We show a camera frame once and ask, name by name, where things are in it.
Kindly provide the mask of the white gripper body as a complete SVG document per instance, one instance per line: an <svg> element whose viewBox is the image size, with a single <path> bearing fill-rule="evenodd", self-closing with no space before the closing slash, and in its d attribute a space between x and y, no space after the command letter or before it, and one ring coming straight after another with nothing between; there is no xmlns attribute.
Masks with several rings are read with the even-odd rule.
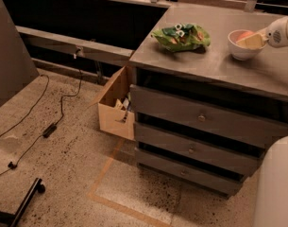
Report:
<svg viewBox="0 0 288 227"><path fill-rule="evenodd" d="M288 46L288 16L271 23L265 33L270 46L275 48Z"/></svg>

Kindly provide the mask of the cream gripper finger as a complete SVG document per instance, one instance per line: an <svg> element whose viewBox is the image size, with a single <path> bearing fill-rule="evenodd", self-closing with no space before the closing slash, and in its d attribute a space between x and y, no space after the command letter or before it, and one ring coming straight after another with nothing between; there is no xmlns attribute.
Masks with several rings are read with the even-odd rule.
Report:
<svg viewBox="0 0 288 227"><path fill-rule="evenodd" d="M267 39L260 33L254 33L238 42L237 45L247 49L260 49L267 43Z"/></svg>

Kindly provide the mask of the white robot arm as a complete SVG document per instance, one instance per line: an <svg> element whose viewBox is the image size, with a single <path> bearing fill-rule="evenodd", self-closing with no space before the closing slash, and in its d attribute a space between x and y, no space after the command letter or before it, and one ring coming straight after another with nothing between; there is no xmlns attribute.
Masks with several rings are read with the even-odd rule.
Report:
<svg viewBox="0 0 288 227"><path fill-rule="evenodd" d="M288 46L288 16L241 36L236 43L249 49L265 44L275 48ZM288 227L288 136L274 143L263 159L252 227Z"/></svg>

